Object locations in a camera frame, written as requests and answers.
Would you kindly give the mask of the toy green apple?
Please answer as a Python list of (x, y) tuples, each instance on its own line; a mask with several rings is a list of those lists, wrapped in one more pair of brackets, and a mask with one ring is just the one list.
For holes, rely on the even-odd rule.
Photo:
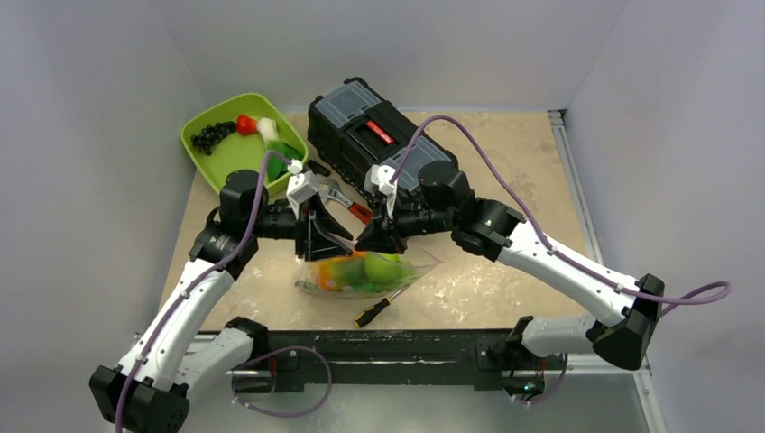
[(364, 269), (367, 278), (376, 283), (388, 283), (401, 274), (401, 264), (397, 254), (370, 252), (365, 256)]

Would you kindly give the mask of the clear zip top bag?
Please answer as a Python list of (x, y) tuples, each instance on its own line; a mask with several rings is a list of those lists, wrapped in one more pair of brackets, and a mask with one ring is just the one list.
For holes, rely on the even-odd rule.
[(368, 299), (406, 290), (441, 264), (433, 254), (412, 247), (403, 254), (355, 251), (350, 256), (303, 263), (294, 286), (330, 299)]

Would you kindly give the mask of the toy mango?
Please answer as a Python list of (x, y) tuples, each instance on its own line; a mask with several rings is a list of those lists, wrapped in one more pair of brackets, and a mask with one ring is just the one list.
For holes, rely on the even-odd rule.
[(364, 259), (349, 256), (319, 262), (314, 267), (318, 287), (321, 290), (338, 291), (342, 286), (365, 282)]

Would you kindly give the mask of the toy green bean pod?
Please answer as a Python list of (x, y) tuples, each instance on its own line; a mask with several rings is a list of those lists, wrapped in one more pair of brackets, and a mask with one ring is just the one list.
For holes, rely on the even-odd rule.
[(398, 290), (406, 290), (416, 279), (407, 278), (389, 282), (366, 281), (356, 285), (342, 286), (338, 291), (330, 291), (333, 295), (344, 299), (363, 299), (384, 297)]

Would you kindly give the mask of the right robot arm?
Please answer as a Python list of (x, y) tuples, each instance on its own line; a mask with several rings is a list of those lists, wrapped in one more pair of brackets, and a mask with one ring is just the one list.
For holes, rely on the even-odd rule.
[(531, 221), (500, 201), (479, 198), (467, 176), (449, 162), (434, 161), (419, 172), (421, 201), (396, 206), (394, 169), (374, 165), (364, 187), (375, 194), (371, 222), (358, 236), (361, 251), (404, 253), (408, 238), (448, 232), (463, 251), (504, 264), (543, 281), (582, 306), (571, 320), (529, 318), (509, 339), (509, 360), (527, 367), (540, 357), (580, 349), (624, 370), (641, 367), (659, 322), (665, 283), (612, 271), (537, 234)]

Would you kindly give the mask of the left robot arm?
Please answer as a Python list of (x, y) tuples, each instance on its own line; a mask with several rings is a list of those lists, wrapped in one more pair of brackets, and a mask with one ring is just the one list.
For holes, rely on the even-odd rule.
[(227, 371), (260, 368), (274, 378), (279, 359), (298, 353), (296, 346), (272, 348), (264, 325), (240, 317), (198, 351), (189, 346), (257, 253), (260, 239), (290, 240), (306, 262), (351, 253), (350, 234), (329, 215), (318, 192), (318, 177), (309, 170), (292, 175), (286, 197), (275, 202), (256, 171), (227, 176), (218, 206), (155, 319), (116, 366), (99, 366), (89, 380), (106, 421), (120, 431), (176, 432), (191, 401)]

